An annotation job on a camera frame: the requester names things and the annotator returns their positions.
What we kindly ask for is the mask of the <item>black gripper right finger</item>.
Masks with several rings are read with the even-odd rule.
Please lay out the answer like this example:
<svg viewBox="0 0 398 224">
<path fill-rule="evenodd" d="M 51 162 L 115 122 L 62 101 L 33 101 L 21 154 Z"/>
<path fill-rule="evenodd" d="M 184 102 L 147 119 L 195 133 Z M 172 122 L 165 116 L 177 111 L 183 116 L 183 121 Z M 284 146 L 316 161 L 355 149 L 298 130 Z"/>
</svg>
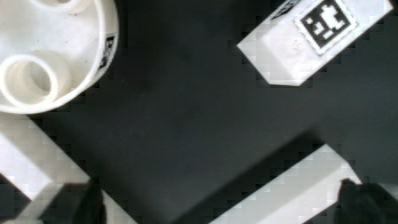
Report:
<svg viewBox="0 0 398 224">
<path fill-rule="evenodd" d="M 398 224 L 398 185 L 341 181 L 334 224 Z"/>
</svg>

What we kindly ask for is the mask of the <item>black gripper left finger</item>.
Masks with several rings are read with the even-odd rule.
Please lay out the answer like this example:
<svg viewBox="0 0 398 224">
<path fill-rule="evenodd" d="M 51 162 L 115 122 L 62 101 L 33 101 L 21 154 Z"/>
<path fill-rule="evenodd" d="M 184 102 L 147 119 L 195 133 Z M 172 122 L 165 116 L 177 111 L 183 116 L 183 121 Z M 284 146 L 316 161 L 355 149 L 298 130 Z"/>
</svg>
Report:
<svg viewBox="0 0 398 224">
<path fill-rule="evenodd" d="M 41 213 L 42 224 L 106 224 L 104 199 L 97 179 L 67 183 Z"/>
</svg>

